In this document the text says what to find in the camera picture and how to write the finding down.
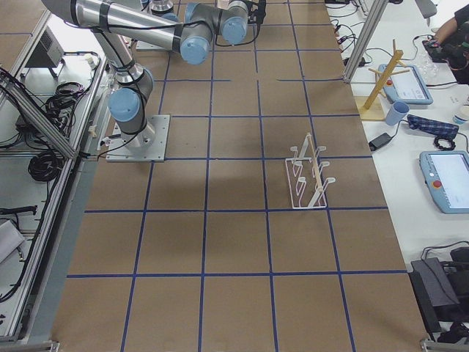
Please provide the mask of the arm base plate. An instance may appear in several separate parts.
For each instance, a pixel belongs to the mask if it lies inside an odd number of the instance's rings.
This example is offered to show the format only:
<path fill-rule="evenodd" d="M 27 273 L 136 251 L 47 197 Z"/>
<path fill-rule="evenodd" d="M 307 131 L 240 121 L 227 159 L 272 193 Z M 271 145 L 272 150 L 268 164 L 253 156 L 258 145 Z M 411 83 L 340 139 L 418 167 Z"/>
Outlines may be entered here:
<path fill-rule="evenodd" d="M 119 137 L 109 143 L 111 151 L 106 153 L 108 162 L 162 162 L 166 156 L 170 115 L 151 115 L 147 118 L 146 128 L 131 142 L 132 136 L 122 134 L 114 123 L 114 133 Z"/>

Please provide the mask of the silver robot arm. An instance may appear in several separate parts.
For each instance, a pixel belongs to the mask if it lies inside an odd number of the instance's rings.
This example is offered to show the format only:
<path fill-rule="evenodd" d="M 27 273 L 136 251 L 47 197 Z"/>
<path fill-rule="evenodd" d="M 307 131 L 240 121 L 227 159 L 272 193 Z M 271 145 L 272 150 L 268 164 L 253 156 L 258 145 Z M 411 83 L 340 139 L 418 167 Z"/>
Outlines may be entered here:
<path fill-rule="evenodd" d="M 229 1 L 226 8 L 189 3 L 183 22 L 156 16 L 115 1 L 44 1 L 52 14 L 95 36 L 114 69 L 119 88 L 108 100 L 124 145 L 148 147 L 156 131 L 145 106 L 153 90 L 148 69 L 138 64 L 124 39 L 129 37 L 179 53 L 191 65 L 207 58 L 218 36 L 229 45 L 244 45 L 248 26 L 261 26 L 266 1 Z"/>

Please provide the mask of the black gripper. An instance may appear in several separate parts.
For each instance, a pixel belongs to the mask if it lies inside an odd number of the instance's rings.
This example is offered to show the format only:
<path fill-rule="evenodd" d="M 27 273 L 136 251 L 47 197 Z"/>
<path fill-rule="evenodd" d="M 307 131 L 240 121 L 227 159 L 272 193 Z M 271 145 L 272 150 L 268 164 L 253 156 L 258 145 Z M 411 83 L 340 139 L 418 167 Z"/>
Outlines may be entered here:
<path fill-rule="evenodd" d="M 247 1 L 248 24 L 262 25 L 266 16 L 266 0 Z"/>

